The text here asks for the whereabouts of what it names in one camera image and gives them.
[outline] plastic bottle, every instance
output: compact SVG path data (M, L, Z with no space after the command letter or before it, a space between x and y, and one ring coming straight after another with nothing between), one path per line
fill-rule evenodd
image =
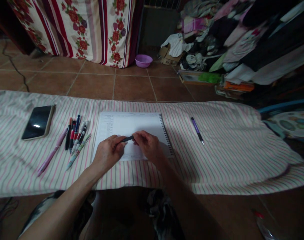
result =
M256 217L256 224L258 225L263 237L265 240L280 240L280 238L278 238L276 236L276 233L275 232L271 232L266 224L265 224L265 221L264 221L264 216L257 212L257 211L253 211L255 217Z

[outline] notebook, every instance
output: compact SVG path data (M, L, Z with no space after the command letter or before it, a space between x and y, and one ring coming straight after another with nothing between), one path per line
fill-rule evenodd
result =
M173 156L161 113L101 112L94 149L96 151L99 143L113 134L129 137L140 130L157 136L165 156L168 158ZM127 143L120 161L146 160L139 146L134 145L133 141Z

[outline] phone screen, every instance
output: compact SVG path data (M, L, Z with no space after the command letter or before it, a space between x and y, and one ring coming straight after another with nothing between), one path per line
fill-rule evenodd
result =
M45 106L36 107L33 109L31 117L22 136L23 140L41 137L44 135L51 108L52 106Z

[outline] spiral binding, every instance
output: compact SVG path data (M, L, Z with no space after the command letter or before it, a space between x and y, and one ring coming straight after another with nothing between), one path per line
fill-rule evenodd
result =
M169 135L166 132L166 129L165 129L165 126L164 126L164 121L163 121L161 113L159 114L159 118L160 118L160 121L161 121L162 129L163 129L163 132L164 132L164 135L165 135L165 139L166 139L167 145L169 147L170 154L174 155L173 148L172 148L172 145L171 145L170 140L169 140Z

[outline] stack of pens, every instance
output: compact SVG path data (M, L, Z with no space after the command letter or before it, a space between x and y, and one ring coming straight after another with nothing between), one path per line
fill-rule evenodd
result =
M76 120L70 118L66 135L65 150L69 150L72 157L68 163L68 166L66 167L66 170L68 170L72 166L74 160L77 158L80 151L91 137L91 134L88 134L85 137L85 133L90 125L90 121L84 121L81 127L80 123L80 115L78 115Z
M62 132L62 134L60 135L60 137L56 143L54 150L50 153L50 155L46 158L45 162L38 169L38 175L37 175L38 177L45 171L45 169L49 165L54 154L61 146L61 144L64 140L64 137L66 137L65 150L69 150L70 154L72 155L72 157L68 163L68 166L66 167L66 171L72 166L74 160L77 158L80 151L82 150L84 145L87 143L87 141L91 137L91 133L88 134L86 137L84 137L86 130L88 129L88 127L90 125L90 121L83 122L81 127L79 127L80 122L81 122L80 115L78 115L77 120L72 120L72 118L70 118L68 128L64 129L64 131Z

